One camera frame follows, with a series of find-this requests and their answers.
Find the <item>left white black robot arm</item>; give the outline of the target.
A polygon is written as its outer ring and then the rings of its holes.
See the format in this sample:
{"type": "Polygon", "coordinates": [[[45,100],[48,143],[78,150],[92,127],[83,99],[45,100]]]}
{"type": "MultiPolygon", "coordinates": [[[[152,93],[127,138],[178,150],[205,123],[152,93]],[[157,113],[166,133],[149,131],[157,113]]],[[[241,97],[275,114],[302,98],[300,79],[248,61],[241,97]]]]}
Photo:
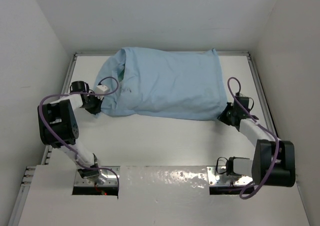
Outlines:
{"type": "Polygon", "coordinates": [[[101,170],[95,154],[78,140],[79,128],[74,110],[83,108],[96,114],[102,100],[102,96],[90,91],[86,82],[75,81],[71,83],[69,94],[46,96],[37,108],[42,143],[64,152],[75,163],[80,177],[92,182],[97,182],[101,170]]]}

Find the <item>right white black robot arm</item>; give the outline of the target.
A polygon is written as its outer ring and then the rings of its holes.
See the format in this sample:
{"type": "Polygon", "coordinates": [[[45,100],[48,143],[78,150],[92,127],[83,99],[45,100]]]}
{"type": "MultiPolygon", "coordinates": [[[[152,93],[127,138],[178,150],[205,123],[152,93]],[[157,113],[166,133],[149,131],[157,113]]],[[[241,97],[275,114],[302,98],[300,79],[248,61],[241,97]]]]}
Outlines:
{"type": "Polygon", "coordinates": [[[292,142],[282,141],[261,126],[259,119],[251,115],[250,98],[236,93],[233,103],[227,103],[218,120],[233,126],[254,146],[253,159],[230,157],[225,170],[216,169],[227,176],[249,176],[255,185],[292,187],[296,181],[295,148],[292,142]]]}

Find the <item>green and blue satin pillowcase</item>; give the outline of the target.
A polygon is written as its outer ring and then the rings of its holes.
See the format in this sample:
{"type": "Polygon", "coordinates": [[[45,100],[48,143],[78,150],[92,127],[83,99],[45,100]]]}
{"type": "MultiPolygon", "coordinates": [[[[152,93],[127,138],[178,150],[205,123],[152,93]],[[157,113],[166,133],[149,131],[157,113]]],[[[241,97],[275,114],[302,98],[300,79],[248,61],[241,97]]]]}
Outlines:
{"type": "Polygon", "coordinates": [[[112,117],[215,120],[228,102],[214,49],[196,53],[125,47],[106,60],[95,83],[112,90],[101,105],[112,117]]]}

